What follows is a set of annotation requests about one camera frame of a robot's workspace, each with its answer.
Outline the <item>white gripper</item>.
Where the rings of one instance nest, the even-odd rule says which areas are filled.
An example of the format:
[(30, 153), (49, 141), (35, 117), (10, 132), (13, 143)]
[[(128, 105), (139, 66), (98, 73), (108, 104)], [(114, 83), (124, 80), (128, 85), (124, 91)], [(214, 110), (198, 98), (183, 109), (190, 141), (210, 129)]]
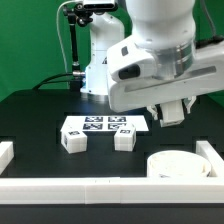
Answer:
[(138, 46), (132, 37), (107, 51), (110, 108), (116, 112), (184, 99), (187, 113), (198, 95), (224, 90), (224, 41), (201, 49), (192, 42), (159, 51)]

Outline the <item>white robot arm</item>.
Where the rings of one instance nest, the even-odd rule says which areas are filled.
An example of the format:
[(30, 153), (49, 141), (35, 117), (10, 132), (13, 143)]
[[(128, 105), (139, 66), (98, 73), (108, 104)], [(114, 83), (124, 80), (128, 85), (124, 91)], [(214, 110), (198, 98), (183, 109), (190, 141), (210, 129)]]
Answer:
[(195, 0), (125, 0), (132, 34), (107, 51), (110, 108), (178, 123), (198, 95), (224, 90), (224, 42), (195, 48)]

